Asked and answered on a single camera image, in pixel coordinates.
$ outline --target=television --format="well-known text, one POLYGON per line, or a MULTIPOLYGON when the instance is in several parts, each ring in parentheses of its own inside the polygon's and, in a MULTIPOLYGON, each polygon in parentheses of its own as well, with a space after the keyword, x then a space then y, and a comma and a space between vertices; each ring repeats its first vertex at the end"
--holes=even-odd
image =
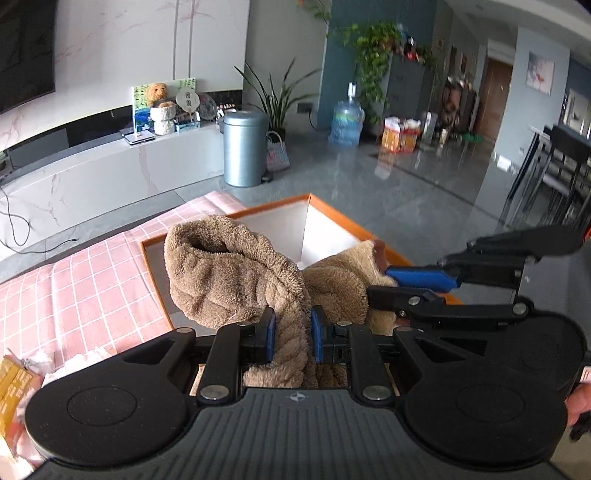
POLYGON ((54 92, 57 0, 0 0, 0 115, 54 92))

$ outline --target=blue gripper pad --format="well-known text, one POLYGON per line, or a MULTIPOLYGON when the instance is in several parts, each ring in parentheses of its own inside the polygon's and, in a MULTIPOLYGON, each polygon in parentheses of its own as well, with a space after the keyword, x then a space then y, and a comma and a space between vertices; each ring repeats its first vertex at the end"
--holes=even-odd
POLYGON ((450 277, 440 268, 388 267, 386 275, 404 288, 427 288, 438 293, 449 293, 460 286, 458 279, 450 277))
POLYGON ((277 317, 275 313, 271 318, 269 326, 267 327, 267 342, 265 348, 265 359, 267 362, 273 360, 273 352, 275 350, 275 330, 277 329, 277 317))
POLYGON ((314 342, 314 358, 317 363, 322 363, 324 361, 322 353, 322 325, 320 324, 320 319, 314 309, 312 309, 310 320, 312 326, 312 342, 314 342))

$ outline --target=silver trash can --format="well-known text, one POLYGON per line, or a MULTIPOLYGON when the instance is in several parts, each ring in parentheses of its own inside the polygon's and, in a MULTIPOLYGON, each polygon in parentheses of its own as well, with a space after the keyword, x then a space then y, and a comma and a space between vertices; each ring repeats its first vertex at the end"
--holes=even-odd
POLYGON ((269 117, 259 111, 231 112, 223 122, 224 181, 233 187, 260 185, 267 169, 269 117))

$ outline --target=blue water bottle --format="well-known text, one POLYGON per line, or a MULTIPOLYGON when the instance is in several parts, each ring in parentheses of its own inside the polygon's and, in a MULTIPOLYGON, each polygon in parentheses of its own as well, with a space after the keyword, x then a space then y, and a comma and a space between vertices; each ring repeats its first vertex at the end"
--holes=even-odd
POLYGON ((335 115, 330 126, 329 142, 333 145, 355 147, 359 145, 359 137, 365 120, 365 112, 359 102, 355 101, 357 86, 349 84, 349 99, 341 101, 335 107, 335 115))

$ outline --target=human hand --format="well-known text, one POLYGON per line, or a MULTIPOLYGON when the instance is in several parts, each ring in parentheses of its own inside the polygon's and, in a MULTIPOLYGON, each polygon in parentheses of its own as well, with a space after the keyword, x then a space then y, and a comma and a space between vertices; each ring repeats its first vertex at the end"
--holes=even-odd
POLYGON ((579 415, 591 411, 591 384, 579 385, 565 403, 569 413, 568 425, 572 427, 577 423, 579 415))

